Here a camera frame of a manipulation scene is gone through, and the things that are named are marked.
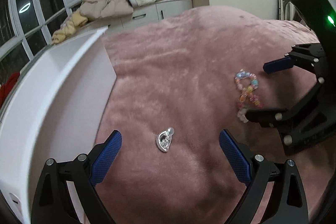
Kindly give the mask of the yellow cloth on ledge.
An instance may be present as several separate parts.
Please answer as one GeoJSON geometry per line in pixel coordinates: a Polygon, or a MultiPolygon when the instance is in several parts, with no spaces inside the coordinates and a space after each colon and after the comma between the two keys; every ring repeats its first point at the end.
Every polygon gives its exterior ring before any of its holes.
{"type": "Polygon", "coordinates": [[[80,14],[80,9],[77,9],[71,14],[64,26],[56,30],[51,38],[51,45],[64,42],[69,36],[75,34],[82,26],[88,23],[88,18],[80,14]]]}

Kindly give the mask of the white storage tray box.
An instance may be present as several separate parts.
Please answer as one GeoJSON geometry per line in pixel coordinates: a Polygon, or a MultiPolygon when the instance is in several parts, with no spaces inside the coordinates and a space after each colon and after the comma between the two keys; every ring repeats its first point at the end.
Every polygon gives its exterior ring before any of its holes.
{"type": "Polygon", "coordinates": [[[1,193],[22,223],[30,222],[45,161],[70,161],[94,145],[116,81],[105,32],[88,31],[39,53],[3,104],[1,193]]]}

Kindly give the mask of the beige coat on ledge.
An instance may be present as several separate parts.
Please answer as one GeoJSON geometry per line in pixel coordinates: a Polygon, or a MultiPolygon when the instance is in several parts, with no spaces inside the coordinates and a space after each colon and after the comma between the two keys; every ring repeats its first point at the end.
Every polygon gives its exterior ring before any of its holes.
{"type": "Polygon", "coordinates": [[[131,15],[134,9],[127,0],[83,0],[80,14],[90,21],[131,15]]]}

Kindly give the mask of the white drawer cabinet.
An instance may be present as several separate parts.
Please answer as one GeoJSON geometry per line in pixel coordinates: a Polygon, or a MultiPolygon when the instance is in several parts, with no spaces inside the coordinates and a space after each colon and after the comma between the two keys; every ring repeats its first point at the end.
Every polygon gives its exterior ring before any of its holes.
{"type": "Polygon", "coordinates": [[[94,30],[107,26],[108,31],[131,30],[175,17],[192,8],[192,0],[163,0],[152,5],[136,8],[131,15],[95,20],[85,25],[85,28],[94,30]]]}

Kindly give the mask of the silver heart pendant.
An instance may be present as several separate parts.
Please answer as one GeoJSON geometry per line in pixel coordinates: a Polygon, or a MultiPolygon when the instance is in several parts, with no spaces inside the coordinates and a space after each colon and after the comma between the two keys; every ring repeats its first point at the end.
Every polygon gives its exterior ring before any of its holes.
{"type": "Polygon", "coordinates": [[[172,136],[174,135],[175,130],[172,127],[167,128],[165,131],[160,132],[157,137],[156,137],[156,145],[158,147],[158,149],[161,152],[167,153],[170,145],[171,145],[171,141],[172,141],[172,136]]]}

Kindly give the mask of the pink plush blanket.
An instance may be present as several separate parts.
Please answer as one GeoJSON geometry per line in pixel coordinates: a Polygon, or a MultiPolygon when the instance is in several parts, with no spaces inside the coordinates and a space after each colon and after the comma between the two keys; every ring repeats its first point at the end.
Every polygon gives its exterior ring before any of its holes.
{"type": "Polygon", "coordinates": [[[204,6],[101,40],[117,79],[96,142],[118,130],[122,147],[96,190],[117,223],[224,223],[245,190],[219,145],[225,128],[267,160],[286,160],[276,129],[238,119],[234,77],[254,73],[264,107],[294,106],[315,77],[267,75],[263,65],[317,42],[302,24],[204,6]],[[164,153],[155,140],[169,127],[164,153]]]}

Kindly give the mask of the red cloth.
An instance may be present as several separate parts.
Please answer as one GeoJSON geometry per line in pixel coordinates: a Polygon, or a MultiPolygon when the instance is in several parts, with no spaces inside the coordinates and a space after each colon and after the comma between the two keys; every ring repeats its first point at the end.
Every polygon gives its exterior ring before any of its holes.
{"type": "Polygon", "coordinates": [[[17,83],[17,80],[20,76],[19,72],[14,72],[7,80],[6,83],[4,83],[1,86],[0,89],[0,106],[3,105],[5,99],[7,98],[7,96],[9,95],[9,93],[11,92],[11,90],[13,89],[13,87],[15,86],[15,84],[17,83]]]}

